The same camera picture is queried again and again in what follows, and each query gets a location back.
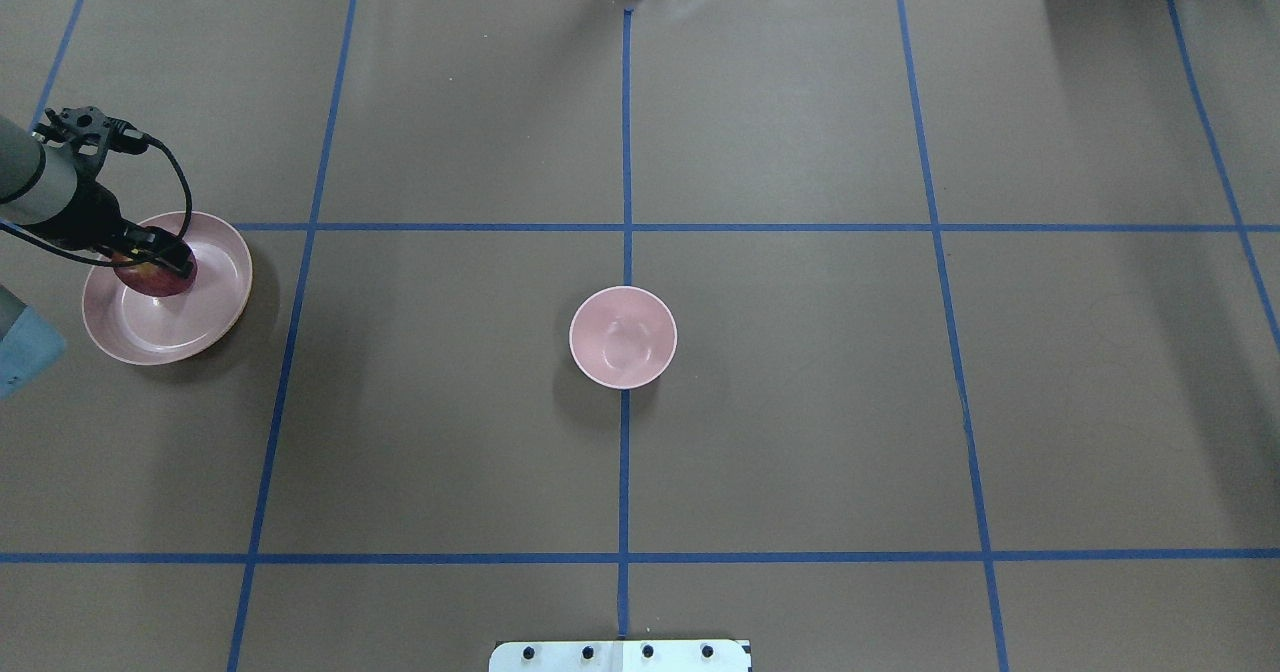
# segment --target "wire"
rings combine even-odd
[[[173,243],[166,244],[164,250],[146,253],[142,257],[129,259],[129,261],[127,262],[110,262],[105,261],[105,259],[82,257],[78,253],[67,252],[65,250],[54,247],[54,244],[45,242],[45,239],[37,238],[37,236],[29,236],[27,233],[22,233],[22,230],[18,230],[17,227],[0,224],[0,230],[4,230],[5,233],[14,236],[15,238],[27,242],[29,244],[36,244],[36,247],[44,250],[45,252],[55,253],[61,259],[69,259],[72,262],[82,262],[82,265],[92,265],[96,268],[133,268],[137,265],[145,265],[146,262],[154,262],[156,261],[156,259],[165,256],[165,253],[173,252],[174,248],[178,247],[178,244],[182,244],[182,238],[187,236],[187,230],[191,227],[191,212],[192,212],[191,186],[187,183],[187,175],[183,174],[182,165],[179,165],[178,163],[178,157],[173,156],[173,152],[169,151],[169,147],[166,147],[164,142],[160,142],[160,140],[154,138],[154,136],[151,134],[142,134],[142,138],[147,140],[147,145],[159,148],[160,152],[164,152],[165,157],[169,157],[170,165],[173,165],[173,172],[174,174],[178,175],[178,180],[182,184],[182,198],[183,198],[182,229],[178,230],[178,239],[174,239]]]

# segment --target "gray table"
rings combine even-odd
[[[127,367],[0,242],[69,340],[0,407],[5,669],[1280,667],[1280,0],[627,5],[0,0],[0,113],[159,136],[256,261]],[[630,394],[566,349],[623,282]]]

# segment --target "plate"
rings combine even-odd
[[[182,212],[166,212],[142,227],[177,234]],[[127,288],[110,268],[93,268],[84,282],[84,329],[102,352],[129,365],[168,365],[209,349],[239,320],[253,285],[253,260],[236,227],[192,212],[183,242],[195,253],[191,289],[148,297]]]

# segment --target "white metal plate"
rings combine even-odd
[[[751,644],[736,640],[503,643],[489,655],[489,672],[571,671],[751,672]]]

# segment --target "apple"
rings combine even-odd
[[[129,257],[123,253],[111,253],[111,262],[128,262]],[[133,292],[146,294],[147,297],[173,297],[174,294],[182,294],[191,289],[191,285],[196,282],[196,259],[191,261],[191,276],[182,279],[173,271],[152,265],[151,262],[142,262],[141,265],[134,265],[132,268],[114,268],[115,276],[119,276],[120,282],[127,285],[127,288]]]

